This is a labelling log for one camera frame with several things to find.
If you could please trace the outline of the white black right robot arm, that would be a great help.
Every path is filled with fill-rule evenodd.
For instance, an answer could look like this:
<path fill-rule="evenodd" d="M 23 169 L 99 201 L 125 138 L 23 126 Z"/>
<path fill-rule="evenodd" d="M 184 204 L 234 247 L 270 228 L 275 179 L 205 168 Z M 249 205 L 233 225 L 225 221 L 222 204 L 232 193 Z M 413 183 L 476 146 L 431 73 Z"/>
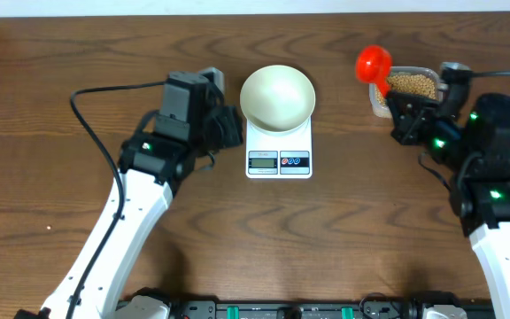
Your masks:
<path fill-rule="evenodd" d="M 436 163 L 451 169 L 445 184 L 450 206 L 483 269 L 495 316 L 510 318 L 510 97 L 483 93 L 459 126 L 476 76 L 466 66 L 445 63 L 442 100 L 394 90 L 384 98 L 392 137 L 425 146 Z"/>

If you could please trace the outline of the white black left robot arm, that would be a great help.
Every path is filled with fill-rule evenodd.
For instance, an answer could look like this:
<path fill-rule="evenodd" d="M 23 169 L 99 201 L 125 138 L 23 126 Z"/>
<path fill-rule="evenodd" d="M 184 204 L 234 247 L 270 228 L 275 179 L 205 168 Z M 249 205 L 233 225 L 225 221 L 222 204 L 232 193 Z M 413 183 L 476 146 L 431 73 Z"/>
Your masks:
<path fill-rule="evenodd" d="M 162 106 L 147 112 L 121 146 L 104 157 L 113 185 L 97 224 L 73 266 L 41 309 L 18 318 L 167 318 L 169 302 L 151 292 L 126 305 L 120 296 L 153 227 L 170 207 L 197 158 L 243 142 L 236 108 L 224 102 L 224 74 L 172 72 L 159 82 Z"/>

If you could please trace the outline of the red plastic measuring scoop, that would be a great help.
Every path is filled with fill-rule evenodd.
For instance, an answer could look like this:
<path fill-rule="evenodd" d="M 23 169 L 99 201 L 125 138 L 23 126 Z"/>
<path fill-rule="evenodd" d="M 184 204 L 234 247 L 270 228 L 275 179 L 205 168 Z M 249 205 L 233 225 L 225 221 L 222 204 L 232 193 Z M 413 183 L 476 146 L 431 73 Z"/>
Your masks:
<path fill-rule="evenodd" d="M 360 82 L 374 84 L 383 97 L 390 91 L 387 78 L 392 68 L 392 56 L 379 45 L 369 45 L 357 57 L 356 78 Z"/>

